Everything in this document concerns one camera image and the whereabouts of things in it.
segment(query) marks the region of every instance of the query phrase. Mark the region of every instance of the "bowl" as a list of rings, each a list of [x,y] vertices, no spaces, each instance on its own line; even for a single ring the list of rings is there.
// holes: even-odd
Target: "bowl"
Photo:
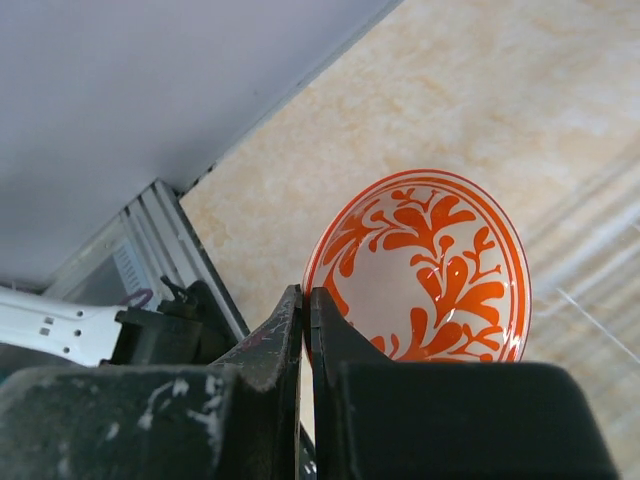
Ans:
[[[524,350],[522,244],[496,201],[453,173],[400,172],[357,195],[309,259],[303,292],[318,286],[393,360],[517,361]]]

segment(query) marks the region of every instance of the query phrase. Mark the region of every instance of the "scratched black surface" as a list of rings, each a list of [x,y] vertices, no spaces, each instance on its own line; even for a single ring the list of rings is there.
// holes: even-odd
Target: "scratched black surface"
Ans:
[[[287,287],[267,321],[212,365],[235,365],[255,388],[268,388],[284,367],[292,320],[301,302],[300,287]]]
[[[2,478],[185,478],[188,471],[189,478],[211,478],[229,387],[236,383],[233,370],[24,370],[0,390]],[[212,379],[220,398],[208,403]],[[143,420],[146,413],[150,422]],[[216,419],[215,432],[205,417]]]

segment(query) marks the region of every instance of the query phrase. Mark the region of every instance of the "orange and white bowl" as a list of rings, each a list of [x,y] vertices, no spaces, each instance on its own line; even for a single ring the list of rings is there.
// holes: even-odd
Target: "orange and white bowl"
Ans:
[[[517,361],[531,289],[518,235],[484,190],[439,170],[397,173],[356,196],[316,245],[305,295],[398,361]]]

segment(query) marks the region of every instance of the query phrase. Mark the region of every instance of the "black plastic part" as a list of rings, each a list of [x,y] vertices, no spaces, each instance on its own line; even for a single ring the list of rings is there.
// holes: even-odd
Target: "black plastic part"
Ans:
[[[197,299],[196,318],[203,326],[193,363],[206,365],[220,358],[237,342],[209,286],[198,280],[187,288],[187,292]]]
[[[563,370],[399,367],[341,368],[348,478],[618,478],[584,395]]]
[[[272,448],[277,408],[273,392],[234,367],[27,369],[2,387],[0,471],[6,480],[293,478]]]
[[[122,333],[111,358],[115,365],[192,363],[202,324],[193,320],[129,308],[116,316]]]
[[[345,461],[338,445],[334,393],[340,366],[349,361],[393,362],[345,321],[327,289],[313,289],[309,306],[317,469],[322,478],[332,478]]]

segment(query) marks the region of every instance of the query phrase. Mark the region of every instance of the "beige tile floor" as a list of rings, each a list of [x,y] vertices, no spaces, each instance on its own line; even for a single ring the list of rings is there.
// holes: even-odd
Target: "beige tile floor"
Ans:
[[[543,308],[565,281],[549,265],[571,257],[560,247],[592,221],[568,206],[588,194],[589,182],[636,164],[639,25],[635,0],[406,0],[183,199],[250,327],[267,318],[287,284],[300,282],[318,236],[351,197],[416,167],[462,174],[502,204],[523,237]],[[608,185],[598,195],[622,195]],[[554,217],[563,206],[569,213]],[[540,318],[532,337],[560,324]],[[569,318],[561,338],[576,325],[591,328],[575,312]],[[562,364],[569,347],[552,340],[532,340],[525,359]],[[627,342],[636,359],[638,343]],[[585,374],[596,387],[588,378],[607,378],[620,354],[603,345],[609,363]],[[638,363],[622,357],[631,375],[624,401],[601,422],[633,410],[640,389]],[[307,367],[302,417],[312,430],[310,387]],[[633,448],[640,432],[631,425],[611,437],[611,448],[640,478]]]

